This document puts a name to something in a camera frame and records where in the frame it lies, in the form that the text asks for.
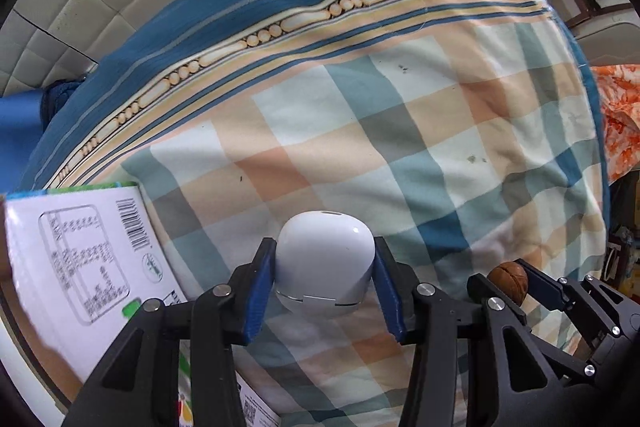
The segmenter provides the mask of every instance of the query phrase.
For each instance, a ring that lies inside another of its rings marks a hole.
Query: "bedsheet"
[[[523,257],[597,271],[608,196],[598,95],[545,0],[177,0],[52,120],[22,188],[137,181],[191,298],[306,210],[345,212],[465,295]],[[566,318],[525,302],[558,345]],[[376,296],[304,319],[271,299],[236,364],[283,425],[395,425],[411,347]],[[465,410],[460,350],[456,422]]]

